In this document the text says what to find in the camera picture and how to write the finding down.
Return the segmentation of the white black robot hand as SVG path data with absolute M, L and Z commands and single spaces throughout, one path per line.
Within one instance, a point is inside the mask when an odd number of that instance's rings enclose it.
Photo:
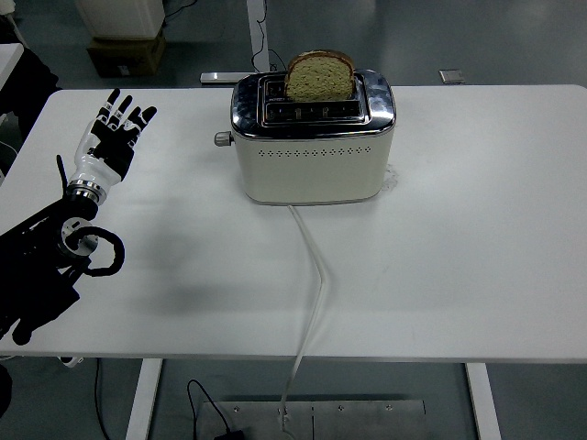
M 133 97 L 127 95 L 119 101 L 120 95 L 121 91 L 114 89 L 84 131 L 75 153 L 76 171 L 70 183 L 93 182 L 106 190 L 126 178 L 134 159 L 134 147 L 157 114 L 157 108 L 136 106 L 125 115 Z

